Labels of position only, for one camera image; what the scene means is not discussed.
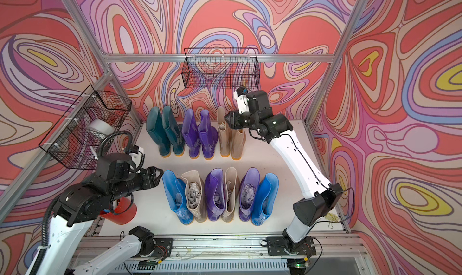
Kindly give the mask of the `dark purple boot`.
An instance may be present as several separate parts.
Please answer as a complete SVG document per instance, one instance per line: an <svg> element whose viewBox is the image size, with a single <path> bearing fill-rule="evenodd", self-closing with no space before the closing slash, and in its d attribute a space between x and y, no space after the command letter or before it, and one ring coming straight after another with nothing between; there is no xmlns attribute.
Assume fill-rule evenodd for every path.
<svg viewBox="0 0 462 275"><path fill-rule="evenodd" d="M199 139L202 144L202 152L205 159L213 159L215 148L218 143L218 131L211 125L208 110L200 112L200 124L198 126Z"/></svg>
<svg viewBox="0 0 462 275"><path fill-rule="evenodd" d="M184 122L182 124L182 135L185 140L185 144L188 146L188 154L190 158L196 159L200 153L201 142L199 139L194 111L191 108L186 111Z"/></svg>

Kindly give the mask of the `blue boot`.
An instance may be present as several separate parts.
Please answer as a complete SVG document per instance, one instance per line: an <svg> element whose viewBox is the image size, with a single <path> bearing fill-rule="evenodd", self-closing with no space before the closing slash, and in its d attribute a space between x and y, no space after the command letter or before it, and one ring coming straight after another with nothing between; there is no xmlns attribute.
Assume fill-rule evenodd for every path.
<svg viewBox="0 0 462 275"><path fill-rule="evenodd" d="M177 215L182 224L191 224L194 216L186 205L185 183L177 178L171 170L164 172L162 181L170 209Z"/></svg>
<svg viewBox="0 0 462 275"><path fill-rule="evenodd" d="M257 190L251 222L261 226L272 215L277 193L279 178L274 173L267 173Z"/></svg>

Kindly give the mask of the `teal boot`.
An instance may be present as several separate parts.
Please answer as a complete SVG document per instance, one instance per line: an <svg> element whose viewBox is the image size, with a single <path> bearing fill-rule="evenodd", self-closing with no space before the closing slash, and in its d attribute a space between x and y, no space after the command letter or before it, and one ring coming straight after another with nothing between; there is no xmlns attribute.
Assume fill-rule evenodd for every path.
<svg viewBox="0 0 462 275"><path fill-rule="evenodd" d="M185 141L170 106L165 106L162 110L162 127L172 145L173 153L177 157L183 155Z"/></svg>
<svg viewBox="0 0 462 275"><path fill-rule="evenodd" d="M171 152L171 143L162 125L162 114L157 106L151 108L146 120L146 130L156 143L162 157L168 157Z"/></svg>

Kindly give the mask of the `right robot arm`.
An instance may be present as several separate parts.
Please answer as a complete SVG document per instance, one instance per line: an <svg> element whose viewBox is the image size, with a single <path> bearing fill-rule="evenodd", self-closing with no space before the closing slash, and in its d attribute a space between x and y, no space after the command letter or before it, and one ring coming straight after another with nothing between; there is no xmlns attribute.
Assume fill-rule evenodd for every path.
<svg viewBox="0 0 462 275"><path fill-rule="evenodd" d="M297 180L303 198L293 204L295 217L282 235L285 250L294 253L320 219L336 206L344 190L338 183L331 184L316 167L284 115L273 115L270 109L255 113L231 111L225 121L232 129L256 131L255 139L272 146Z"/></svg>

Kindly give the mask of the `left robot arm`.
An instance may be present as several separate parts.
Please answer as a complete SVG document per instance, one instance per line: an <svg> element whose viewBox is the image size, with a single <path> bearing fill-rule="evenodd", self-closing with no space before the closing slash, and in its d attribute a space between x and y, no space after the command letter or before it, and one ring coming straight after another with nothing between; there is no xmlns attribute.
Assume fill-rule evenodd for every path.
<svg viewBox="0 0 462 275"><path fill-rule="evenodd" d="M138 173L119 174L116 178L93 173L50 203L42 220L42 243L27 274L107 275L125 260L153 254L156 248L153 233L138 226L95 259L75 269L68 268L79 243L100 213L111 208L116 200L157 187L164 172L148 167Z"/></svg>

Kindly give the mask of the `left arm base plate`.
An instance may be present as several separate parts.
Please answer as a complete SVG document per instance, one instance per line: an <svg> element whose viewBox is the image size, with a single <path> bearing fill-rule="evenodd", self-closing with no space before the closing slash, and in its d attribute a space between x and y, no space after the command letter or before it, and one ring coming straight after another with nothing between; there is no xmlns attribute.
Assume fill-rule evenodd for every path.
<svg viewBox="0 0 462 275"><path fill-rule="evenodd" d="M147 239L141 244L138 256L143 258L166 259L170 257L173 247L173 238Z"/></svg>

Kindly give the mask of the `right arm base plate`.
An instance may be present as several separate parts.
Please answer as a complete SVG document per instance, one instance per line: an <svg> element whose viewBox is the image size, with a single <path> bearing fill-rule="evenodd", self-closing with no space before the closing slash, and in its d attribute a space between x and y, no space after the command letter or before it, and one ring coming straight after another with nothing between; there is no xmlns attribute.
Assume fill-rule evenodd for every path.
<svg viewBox="0 0 462 275"><path fill-rule="evenodd" d="M300 242L292 242L283 236L269 236L265 239L269 256L306 256L316 255L314 239L306 236Z"/></svg>

